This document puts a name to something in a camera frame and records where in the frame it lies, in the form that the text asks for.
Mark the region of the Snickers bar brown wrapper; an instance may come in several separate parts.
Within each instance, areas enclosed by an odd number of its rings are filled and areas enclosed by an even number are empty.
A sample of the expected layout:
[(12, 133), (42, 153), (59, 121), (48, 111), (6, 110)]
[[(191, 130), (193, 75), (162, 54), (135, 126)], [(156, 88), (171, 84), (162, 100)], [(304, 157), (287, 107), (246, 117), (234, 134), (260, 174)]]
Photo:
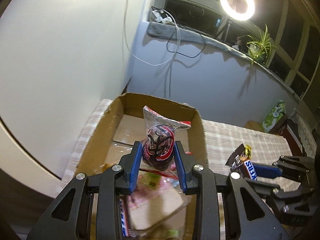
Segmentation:
[(257, 180), (257, 173), (251, 162), (251, 147), (240, 144), (227, 159), (226, 166), (231, 172), (238, 172), (240, 176)]

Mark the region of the packaged toast bread slice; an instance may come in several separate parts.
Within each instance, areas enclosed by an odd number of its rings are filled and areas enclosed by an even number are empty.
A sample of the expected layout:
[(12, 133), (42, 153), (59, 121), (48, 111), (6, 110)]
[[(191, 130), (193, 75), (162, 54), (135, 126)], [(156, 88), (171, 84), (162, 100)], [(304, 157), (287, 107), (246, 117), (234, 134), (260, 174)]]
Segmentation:
[(158, 187), (149, 187), (146, 174), (140, 172), (135, 191), (125, 197), (129, 237), (182, 239), (191, 197), (182, 192), (177, 180), (163, 176)]

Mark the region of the clear bag dark snack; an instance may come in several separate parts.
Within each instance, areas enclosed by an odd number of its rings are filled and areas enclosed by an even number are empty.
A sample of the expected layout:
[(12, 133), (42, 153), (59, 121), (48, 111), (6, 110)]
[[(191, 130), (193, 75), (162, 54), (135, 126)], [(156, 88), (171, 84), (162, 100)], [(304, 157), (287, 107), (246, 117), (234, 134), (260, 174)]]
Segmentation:
[(148, 106), (143, 107), (146, 136), (142, 142), (143, 161), (157, 171), (171, 168), (176, 132), (191, 128), (190, 121), (166, 118)]

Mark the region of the checkered beige tablecloth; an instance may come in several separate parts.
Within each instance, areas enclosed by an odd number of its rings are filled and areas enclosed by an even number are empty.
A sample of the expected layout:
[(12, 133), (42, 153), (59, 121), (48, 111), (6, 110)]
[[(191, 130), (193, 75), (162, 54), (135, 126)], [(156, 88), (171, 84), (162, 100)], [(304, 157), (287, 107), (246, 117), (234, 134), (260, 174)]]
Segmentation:
[(116, 100), (102, 100), (82, 129), (72, 150), (71, 158), (62, 176), (67, 184), (76, 172), (93, 174), (101, 165), (115, 163), (133, 143), (145, 135), (143, 106), (164, 114), (172, 106), (178, 110), (178, 118), (189, 120), (191, 128), (179, 131), (177, 138), (187, 152), (196, 154), (201, 163), (219, 174), (228, 174), (225, 162), (240, 145), (252, 149), (255, 163), (271, 164), (281, 155), (291, 155), (284, 137), (204, 120), (196, 109), (170, 100), (142, 94), (125, 94)]

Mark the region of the green tissue box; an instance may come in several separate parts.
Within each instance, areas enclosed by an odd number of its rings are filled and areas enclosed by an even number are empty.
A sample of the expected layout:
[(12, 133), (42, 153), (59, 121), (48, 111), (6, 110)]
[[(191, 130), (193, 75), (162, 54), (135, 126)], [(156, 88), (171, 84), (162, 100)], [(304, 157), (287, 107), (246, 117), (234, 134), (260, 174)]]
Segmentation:
[(268, 115), (261, 123), (261, 129), (268, 133), (273, 129), (282, 117), (286, 115), (286, 105), (283, 100), (279, 100), (277, 104), (271, 109)]

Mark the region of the green small snack packet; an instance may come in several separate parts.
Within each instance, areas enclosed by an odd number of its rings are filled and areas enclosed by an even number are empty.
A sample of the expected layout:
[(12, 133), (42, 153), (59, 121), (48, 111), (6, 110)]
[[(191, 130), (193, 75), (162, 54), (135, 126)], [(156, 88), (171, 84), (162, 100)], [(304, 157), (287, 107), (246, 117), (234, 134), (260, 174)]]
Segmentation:
[(146, 174), (146, 183), (151, 188), (156, 188), (160, 185), (161, 176), (155, 173), (148, 172)]

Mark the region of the brown cardboard box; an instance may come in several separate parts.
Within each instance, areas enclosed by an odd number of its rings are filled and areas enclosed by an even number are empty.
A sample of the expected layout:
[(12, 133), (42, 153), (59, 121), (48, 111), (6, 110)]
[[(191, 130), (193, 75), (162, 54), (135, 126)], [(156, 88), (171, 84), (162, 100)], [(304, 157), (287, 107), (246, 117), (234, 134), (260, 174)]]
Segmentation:
[(201, 117), (189, 106), (126, 93), (104, 111), (75, 172), (77, 229), (95, 205), (96, 239), (138, 239), (163, 228), (219, 236), (215, 176)]

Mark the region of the green potted plant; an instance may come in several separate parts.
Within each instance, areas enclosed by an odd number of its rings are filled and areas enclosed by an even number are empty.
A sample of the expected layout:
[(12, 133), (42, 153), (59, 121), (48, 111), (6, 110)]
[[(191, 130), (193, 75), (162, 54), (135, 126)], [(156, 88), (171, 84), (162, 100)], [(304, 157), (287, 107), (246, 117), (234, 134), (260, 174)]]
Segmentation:
[(265, 25), (264, 31), (260, 29), (258, 29), (258, 31), (259, 35), (247, 35), (248, 41), (246, 45), (252, 61), (265, 65), (277, 47), (272, 43), (267, 25)]

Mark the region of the white cabinet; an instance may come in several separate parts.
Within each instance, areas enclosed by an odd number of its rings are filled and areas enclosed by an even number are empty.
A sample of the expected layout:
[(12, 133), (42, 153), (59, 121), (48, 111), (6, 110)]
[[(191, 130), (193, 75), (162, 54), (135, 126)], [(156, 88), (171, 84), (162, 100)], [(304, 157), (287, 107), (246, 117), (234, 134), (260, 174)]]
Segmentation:
[(1, 119), (61, 178), (95, 106), (128, 80), (146, 0), (12, 0), (1, 16)]

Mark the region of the white power strip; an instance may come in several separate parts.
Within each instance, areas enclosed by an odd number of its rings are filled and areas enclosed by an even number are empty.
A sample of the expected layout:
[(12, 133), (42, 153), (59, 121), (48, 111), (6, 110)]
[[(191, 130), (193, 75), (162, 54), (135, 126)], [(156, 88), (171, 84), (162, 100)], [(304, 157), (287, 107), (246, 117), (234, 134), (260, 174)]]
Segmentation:
[(161, 9), (152, 9), (152, 14), (154, 16), (154, 21), (162, 24), (173, 24), (172, 18)]

